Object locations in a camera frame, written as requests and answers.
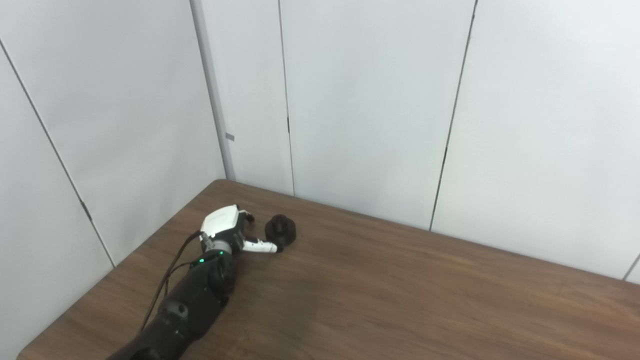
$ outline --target black cable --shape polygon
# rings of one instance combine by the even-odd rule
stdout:
[[[138,333],[141,333],[142,330],[144,330],[145,326],[147,325],[147,321],[149,321],[149,317],[151,316],[151,312],[153,311],[154,307],[156,306],[156,301],[158,300],[158,296],[160,296],[160,291],[162,291],[162,287],[165,284],[167,278],[169,278],[169,275],[171,274],[171,270],[173,270],[173,267],[178,262],[178,259],[180,258],[180,255],[182,255],[182,253],[184,252],[184,249],[187,247],[187,245],[189,245],[191,240],[199,237],[201,234],[202,234],[202,232],[198,230],[195,233],[189,235],[189,237],[184,240],[184,243],[180,247],[180,250],[178,250],[178,253],[173,258],[173,261],[171,262],[169,267],[164,272],[164,275],[162,276],[162,279],[160,280],[160,283],[158,284],[158,287],[156,289],[156,293],[154,294],[154,297],[151,300],[151,305],[149,305],[149,309],[147,310],[147,313],[145,315],[145,319],[142,321],[142,326],[140,327],[140,330],[138,331]]]
[[[173,275],[173,273],[178,270],[179,268],[183,267],[183,266],[187,266],[191,264],[191,262],[186,262],[186,263],[182,263],[180,265],[176,265],[175,268],[171,269],[171,272],[169,273],[169,276],[166,278],[166,280],[164,281],[164,297],[166,297],[169,294],[169,278],[171,277],[171,275]]]

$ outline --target wooden table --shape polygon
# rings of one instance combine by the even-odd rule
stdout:
[[[298,239],[281,254],[241,254],[229,305],[185,360],[640,359],[640,286],[230,181],[206,188],[19,359],[102,360],[127,343],[183,239],[229,204],[255,214],[256,236],[272,215],[291,217]]]

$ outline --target panel seam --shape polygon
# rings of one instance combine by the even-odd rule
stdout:
[[[15,68],[15,65],[13,64],[13,61],[11,60],[11,56],[9,56],[9,52],[6,50],[6,47],[4,46],[4,42],[2,41],[2,39],[0,39],[0,47],[2,47],[4,55],[6,56],[7,60],[9,61],[9,65],[11,66],[11,69],[13,70],[13,73],[15,74],[15,77],[18,79],[18,82],[20,83],[20,87],[22,87],[22,91],[24,92],[24,95],[27,97],[27,100],[29,101],[29,105],[31,105],[31,109],[35,113],[36,118],[38,119],[38,122],[40,123],[40,126],[42,127],[42,130],[44,131],[45,135],[47,136],[49,144],[51,145],[51,148],[53,149],[53,152],[55,153],[55,155],[56,155],[56,157],[58,159],[58,162],[60,163],[60,166],[62,166],[62,169],[64,170],[65,175],[67,176],[67,179],[69,180],[69,183],[71,184],[71,187],[73,188],[74,193],[76,194],[76,197],[77,197],[78,201],[80,202],[80,205],[85,210],[85,212],[87,214],[87,218],[89,220],[89,223],[91,223],[91,227],[93,228],[93,231],[95,232],[96,236],[98,237],[98,240],[100,240],[100,244],[102,245],[102,248],[104,249],[104,252],[107,255],[107,258],[109,259],[109,262],[111,263],[111,266],[113,268],[115,268],[116,265],[113,262],[113,258],[111,257],[111,254],[109,253],[109,250],[107,249],[107,246],[104,243],[104,240],[100,236],[100,232],[98,232],[98,229],[96,228],[95,224],[93,223],[93,219],[88,214],[88,211],[86,210],[86,207],[84,205],[84,201],[82,200],[82,197],[80,196],[80,193],[78,192],[78,189],[76,188],[76,184],[71,179],[71,175],[69,174],[69,171],[67,170],[67,167],[65,166],[64,162],[62,161],[62,157],[60,156],[60,153],[58,152],[58,149],[54,145],[53,140],[51,139],[51,135],[49,134],[49,132],[47,130],[47,127],[42,122],[42,118],[40,117],[40,113],[36,109],[36,106],[33,103],[33,100],[31,99],[31,96],[29,95],[29,92],[27,91],[27,88],[24,86],[24,82],[22,82],[22,78],[20,78],[20,75],[18,74],[18,70]]]
[[[280,0],[278,0],[278,21],[280,23],[280,48],[282,50],[282,75],[284,77],[284,99],[287,106],[287,132],[289,135],[289,161],[291,162],[291,190],[293,196],[296,196],[296,179],[293,176],[293,149],[291,147],[291,127],[289,119],[289,93],[287,91],[287,65],[284,60],[284,36],[282,33],[282,8],[280,6]]]
[[[453,110],[451,112],[451,120],[449,121],[449,132],[447,133],[447,142],[444,147],[444,155],[442,156],[442,165],[440,166],[440,177],[438,178],[438,187],[436,188],[436,196],[433,199],[433,211],[431,212],[431,221],[429,222],[429,231],[433,228],[433,219],[436,215],[436,207],[438,206],[438,196],[440,196],[440,185],[442,184],[442,174],[444,173],[444,165],[447,160],[447,152],[449,151],[449,140],[451,139],[451,129],[453,128],[453,120],[456,116],[456,108],[458,107],[458,96],[460,95],[460,84],[462,84],[462,75],[465,72],[465,63],[467,62],[467,53],[469,50],[469,43],[471,42],[471,31],[474,28],[474,20],[476,19],[476,8],[478,6],[478,0],[474,3],[474,9],[471,13],[471,22],[469,24],[469,32],[467,34],[467,43],[465,44],[465,53],[462,56],[462,66],[460,67],[460,76],[458,78],[458,87],[456,89],[456,98],[453,101]]]
[[[638,254],[638,256],[636,257],[636,260],[631,264],[631,267],[629,268],[625,276],[622,278],[623,281],[627,281],[627,278],[629,277],[629,275],[631,275],[631,273],[636,268],[636,265],[638,265],[638,261],[640,261],[640,254]]]

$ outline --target black object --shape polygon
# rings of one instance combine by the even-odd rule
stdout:
[[[275,215],[264,226],[264,234],[266,240],[276,244],[278,252],[282,252],[296,240],[296,223],[282,214]]]
[[[156,317],[107,360],[174,360],[200,339],[234,289],[233,256],[218,254],[194,266],[158,307]]]

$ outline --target white wall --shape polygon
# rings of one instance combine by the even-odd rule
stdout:
[[[2,49],[0,169],[0,359],[15,359],[111,264]]]
[[[116,264],[225,177],[187,1],[5,0],[0,38]]]
[[[228,178],[292,195],[278,0],[192,3]]]
[[[296,196],[428,228],[473,0],[282,0]]]
[[[640,252],[639,13],[479,2],[435,232],[624,276]]]

